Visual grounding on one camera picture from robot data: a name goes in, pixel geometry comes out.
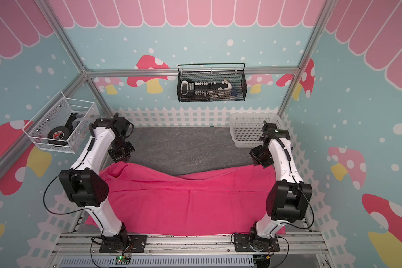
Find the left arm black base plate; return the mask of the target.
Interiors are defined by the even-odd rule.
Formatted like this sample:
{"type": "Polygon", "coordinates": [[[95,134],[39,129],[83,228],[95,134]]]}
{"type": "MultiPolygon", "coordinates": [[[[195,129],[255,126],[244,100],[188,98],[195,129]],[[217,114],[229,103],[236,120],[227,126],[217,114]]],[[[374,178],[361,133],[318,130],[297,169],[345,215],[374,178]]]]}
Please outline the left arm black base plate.
{"type": "Polygon", "coordinates": [[[129,244],[127,246],[119,242],[117,239],[112,241],[111,237],[107,237],[107,240],[109,241],[100,243],[100,253],[144,253],[147,245],[147,236],[140,234],[129,235],[129,244]]]}

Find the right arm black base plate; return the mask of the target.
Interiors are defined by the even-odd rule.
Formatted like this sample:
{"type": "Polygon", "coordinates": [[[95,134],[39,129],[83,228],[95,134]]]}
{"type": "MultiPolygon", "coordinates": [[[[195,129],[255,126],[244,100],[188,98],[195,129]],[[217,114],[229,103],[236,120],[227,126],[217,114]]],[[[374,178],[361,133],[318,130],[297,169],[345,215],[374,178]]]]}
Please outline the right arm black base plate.
{"type": "Polygon", "coordinates": [[[266,239],[251,234],[233,233],[231,242],[236,252],[275,253],[280,251],[277,236],[266,239]]]}

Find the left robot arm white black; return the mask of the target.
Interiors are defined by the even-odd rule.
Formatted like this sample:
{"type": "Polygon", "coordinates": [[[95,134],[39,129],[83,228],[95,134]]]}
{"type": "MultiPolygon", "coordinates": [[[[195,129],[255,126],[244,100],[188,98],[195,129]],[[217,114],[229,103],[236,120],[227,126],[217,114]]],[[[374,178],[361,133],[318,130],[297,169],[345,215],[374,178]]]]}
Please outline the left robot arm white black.
{"type": "Polygon", "coordinates": [[[99,173],[108,157],[115,163],[128,162],[135,151],[127,140],[133,130],[134,125],[118,113],[95,120],[89,125],[90,142],[81,156],[58,176],[68,199],[87,211],[100,229],[100,235],[92,242],[100,245],[101,252],[124,252],[130,247],[126,227],[109,203],[108,184],[99,173]]]}

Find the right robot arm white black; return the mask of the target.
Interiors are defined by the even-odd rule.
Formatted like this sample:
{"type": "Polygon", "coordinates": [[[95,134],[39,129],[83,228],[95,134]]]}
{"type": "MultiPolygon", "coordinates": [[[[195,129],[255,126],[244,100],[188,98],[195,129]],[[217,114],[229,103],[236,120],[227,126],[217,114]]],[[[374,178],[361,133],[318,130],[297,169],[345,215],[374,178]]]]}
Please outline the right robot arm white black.
{"type": "Polygon", "coordinates": [[[312,186],[304,183],[297,171],[289,132],[264,121],[259,140],[262,145],[252,149],[250,156],[255,165],[265,169],[273,166],[276,182],[266,199],[266,214],[250,230],[249,243],[256,251],[261,250],[261,245],[275,243],[284,226],[295,227],[294,223],[303,220],[308,209],[314,212],[309,203],[312,186]]]}

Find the pink long pants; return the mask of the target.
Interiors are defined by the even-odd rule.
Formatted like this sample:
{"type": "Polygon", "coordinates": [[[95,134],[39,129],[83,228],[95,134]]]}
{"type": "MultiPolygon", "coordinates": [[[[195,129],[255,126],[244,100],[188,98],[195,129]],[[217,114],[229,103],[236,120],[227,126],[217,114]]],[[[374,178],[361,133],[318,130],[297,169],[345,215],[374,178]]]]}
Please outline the pink long pants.
{"type": "Polygon", "coordinates": [[[247,233],[266,214],[276,181],[273,167],[254,165],[171,176],[120,162],[100,177],[129,233],[172,236],[247,233]]]}

